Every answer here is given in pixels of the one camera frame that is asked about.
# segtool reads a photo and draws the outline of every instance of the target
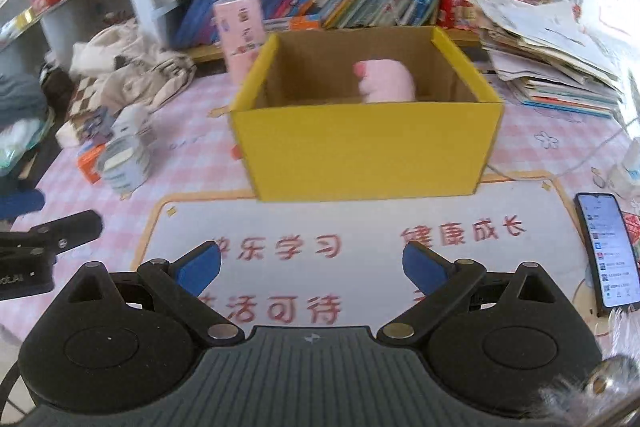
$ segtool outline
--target shelf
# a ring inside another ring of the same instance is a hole
[[[467,32],[464,30],[446,30],[449,38],[454,41],[460,47],[465,46],[477,46],[480,43],[478,35],[473,32]],[[220,46],[217,44],[210,44],[209,46],[198,46],[197,48],[190,48],[186,53],[193,59],[196,64],[203,64],[204,62],[213,62],[214,60],[221,60],[225,58]]]

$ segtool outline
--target red chinese characters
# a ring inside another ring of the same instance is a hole
[[[229,253],[231,249],[231,241],[229,241],[226,237],[221,237],[220,239],[216,239],[216,244],[218,248],[220,248],[220,257],[222,259],[226,259],[226,254]]]
[[[325,297],[313,297],[307,301],[307,310],[311,311],[311,323],[322,322],[331,326],[338,319],[340,313],[340,297],[327,295]]]
[[[251,261],[252,259],[262,259],[262,250],[264,250],[264,237],[247,237],[242,240],[240,248],[242,252],[238,256],[238,259],[244,261]]]
[[[440,226],[442,245],[444,247],[455,247],[465,244],[465,231],[460,223],[445,223]]]
[[[319,250],[316,250],[316,253],[324,254],[327,259],[332,259],[338,255],[342,247],[340,236],[335,234],[319,235],[316,237],[316,243],[320,247]]]
[[[418,225],[412,229],[404,229],[404,232],[400,235],[404,239],[405,244],[409,241],[417,241],[425,245],[425,247],[431,248],[431,229],[426,225]]]
[[[291,324],[296,319],[296,299],[298,296],[269,297],[271,303],[267,316],[274,322]]]
[[[517,219],[518,216],[504,216],[503,224],[503,226],[506,227],[507,232],[515,237],[518,237],[522,232],[527,232],[527,230],[521,227],[522,221],[518,221]]]
[[[495,232],[495,227],[491,224],[491,219],[485,217],[477,223],[474,223],[474,239],[476,242],[484,241],[485,239],[498,239],[498,234]]]
[[[304,241],[300,239],[299,235],[288,235],[286,237],[282,237],[276,243],[276,255],[283,261],[288,261],[294,255],[302,251],[300,250],[302,245],[304,245]]]
[[[255,320],[254,308],[256,304],[255,295],[241,295],[237,299],[229,297],[226,307],[231,308],[232,311],[226,316],[226,319],[241,324],[253,322]]]

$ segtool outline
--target white container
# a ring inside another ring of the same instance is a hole
[[[157,138],[153,127],[151,127],[149,111],[142,103],[127,105],[111,126],[111,130],[114,139],[123,136],[138,136],[142,145],[145,146],[150,145]]]
[[[107,144],[96,169],[102,181],[118,194],[129,194],[149,177],[149,151],[137,136],[123,136]]]

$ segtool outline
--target pink plush toy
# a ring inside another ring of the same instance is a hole
[[[366,103],[413,102],[414,78],[397,60],[363,60],[353,65],[360,78],[360,92]]]

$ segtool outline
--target pink packaging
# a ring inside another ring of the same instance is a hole
[[[241,84],[266,40],[260,0],[220,0],[213,11],[226,68],[233,82]]]

